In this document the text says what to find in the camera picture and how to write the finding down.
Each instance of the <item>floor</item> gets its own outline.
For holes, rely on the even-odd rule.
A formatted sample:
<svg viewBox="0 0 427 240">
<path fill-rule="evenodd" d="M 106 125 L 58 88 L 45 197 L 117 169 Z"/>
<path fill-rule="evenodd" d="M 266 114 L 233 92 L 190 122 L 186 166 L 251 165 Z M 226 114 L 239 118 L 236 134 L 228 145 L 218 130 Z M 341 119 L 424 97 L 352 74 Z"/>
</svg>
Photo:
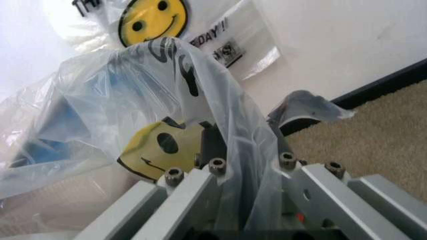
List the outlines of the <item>floor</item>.
<svg viewBox="0 0 427 240">
<path fill-rule="evenodd" d="M 381 174 L 427 202 L 427 80 L 368 102 L 356 115 L 287 137 L 298 158 L 336 161 L 352 177 Z"/>
</svg>

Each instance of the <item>clear plastic bag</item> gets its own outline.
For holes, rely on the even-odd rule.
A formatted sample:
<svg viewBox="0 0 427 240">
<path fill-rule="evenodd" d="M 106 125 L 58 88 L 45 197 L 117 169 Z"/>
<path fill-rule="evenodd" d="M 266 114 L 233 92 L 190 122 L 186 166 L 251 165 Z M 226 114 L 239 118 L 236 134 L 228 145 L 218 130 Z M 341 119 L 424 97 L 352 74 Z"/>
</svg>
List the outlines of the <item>clear plastic bag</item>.
<svg viewBox="0 0 427 240">
<path fill-rule="evenodd" d="M 11 199 L 28 199 L 31 190 L 114 163 L 137 131 L 165 117 L 188 127 L 218 125 L 233 174 L 223 187 L 217 228 L 237 229 L 241 196 L 248 212 L 264 169 L 258 166 L 277 158 L 276 136 L 225 67 L 176 38 L 72 58 L 0 104 L 0 118 L 7 120 L 0 128 L 0 151 L 10 156 L 0 162 L 0 224 L 38 221 L 29 217 L 43 216 L 37 208 L 25 220 L 8 218 L 13 206 L 21 208 Z"/>
<path fill-rule="evenodd" d="M 88 3 L 85 5 L 88 11 L 79 4 L 84 17 L 69 0 L 44 0 L 43 6 L 56 32 L 80 53 L 98 49 L 121 49 L 124 45 L 139 42 L 139 39 L 153 39 L 159 34 L 162 37 L 179 37 L 213 55 L 229 68 L 236 80 L 250 78 L 280 56 L 252 0 L 150 1 L 141 6 L 140 15 L 144 21 L 139 21 L 136 31 L 133 30 L 135 17 L 128 21 L 126 12 L 130 14 L 133 9 L 131 7 L 140 1 L 104 0 L 95 7 Z M 160 2 L 166 3 L 166 9 L 160 10 Z M 174 22 L 178 19 L 176 15 L 185 15 L 186 18 L 178 24 Z M 159 30 L 148 31 L 153 25 Z M 133 36 L 123 29 L 129 29 L 132 34 L 148 32 L 147 35 L 144 33 Z M 124 40 L 125 35 L 137 40 Z"/>
<path fill-rule="evenodd" d="M 294 96 L 285 103 L 306 103 Z M 274 221 L 277 136 L 224 66 L 162 38 L 72 58 L 0 104 L 0 236 L 83 229 L 135 182 L 115 163 L 130 139 L 165 117 L 215 123 L 227 145 L 216 229 Z"/>
</svg>

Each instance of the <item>black baseboard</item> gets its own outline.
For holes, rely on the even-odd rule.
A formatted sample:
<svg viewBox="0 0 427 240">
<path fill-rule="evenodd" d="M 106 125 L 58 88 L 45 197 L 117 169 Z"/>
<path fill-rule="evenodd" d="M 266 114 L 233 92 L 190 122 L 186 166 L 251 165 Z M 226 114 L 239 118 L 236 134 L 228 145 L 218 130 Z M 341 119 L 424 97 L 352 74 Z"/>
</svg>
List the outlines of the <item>black baseboard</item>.
<svg viewBox="0 0 427 240">
<path fill-rule="evenodd" d="M 332 102 L 343 109 L 350 110 L 426 79 L 427 58 L 342 95 Z M 284 136 L 288 136 L 318 122 L 313 119 L 297 119 L 282 126 L 280 130 Z"/>
</svg>

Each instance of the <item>smiley face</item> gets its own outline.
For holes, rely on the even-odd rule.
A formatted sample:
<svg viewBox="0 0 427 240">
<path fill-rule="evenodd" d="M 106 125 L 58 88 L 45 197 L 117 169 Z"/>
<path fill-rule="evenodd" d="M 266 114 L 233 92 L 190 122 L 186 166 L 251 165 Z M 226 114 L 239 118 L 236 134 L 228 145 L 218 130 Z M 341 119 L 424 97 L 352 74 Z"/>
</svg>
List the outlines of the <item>smiley face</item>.
<svg viewBox="0 0 427 240">
<path fill-rule="evenodd" d="M 167 169 L 189 172 L 201 149 L 203 126 L 185 127 L 170 117 L 138 131 L 127 144 L 117 162 L 147 180 L 158 180 Z"/>
<path fill-rule="evenodd" d="M 160 37 L 178 37 L 187 24 L 182 0 L 132 0 L 121 15 L 118 35 L 128 47 Z"/>
</svg>

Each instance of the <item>screw head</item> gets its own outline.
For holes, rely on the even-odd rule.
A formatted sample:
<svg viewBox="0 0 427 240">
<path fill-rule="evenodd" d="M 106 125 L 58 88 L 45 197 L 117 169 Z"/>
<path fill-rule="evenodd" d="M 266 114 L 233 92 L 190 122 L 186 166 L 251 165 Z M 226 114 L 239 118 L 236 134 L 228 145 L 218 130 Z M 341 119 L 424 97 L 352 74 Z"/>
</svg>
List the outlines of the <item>screw head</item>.
<svg viewBox="0 0 427 240">
<path fill-rule="evenodd" d="M 346 168 L 335 161 L 325 163 L 324 167 L 339 179 L 342 179 L 344 177 L 344 173 L 346 172 Z"/>
<path fill-rule="evenodd" d="M 209 161 L 209 172 L 213 175 L 223 175 L 226 173 L 227 162 L 220 158 L 215 157 Z"/>
<path fill-rule="evenodd" d="M 297 165 L 297 159 L 292 152 L 285 151 L 279 156 L 279 164 L 284 169 L 292 170 Z"/>
<path fill-rule="evenodd" d="M 164 174 L 166 184 L 171 187 L 176 187 L 184 179 L 184 172 L 179 167 L 171 167 Z"/>
</svg>

